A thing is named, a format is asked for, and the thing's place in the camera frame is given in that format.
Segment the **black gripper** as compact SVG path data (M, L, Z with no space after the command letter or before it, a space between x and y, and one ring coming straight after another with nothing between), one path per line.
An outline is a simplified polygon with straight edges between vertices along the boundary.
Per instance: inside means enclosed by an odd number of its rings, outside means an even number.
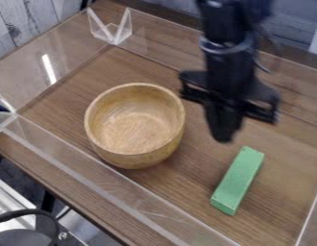
M200 37L199 44L206 53L206 70L179 73L182 95L194 102L208 99L230 106L224 109L226 138L214 104L206 106L206 120L214 139L231 142L240 130L243 116L275 123L281 97L256 78L256 49L251 37L234 46L219 45Z

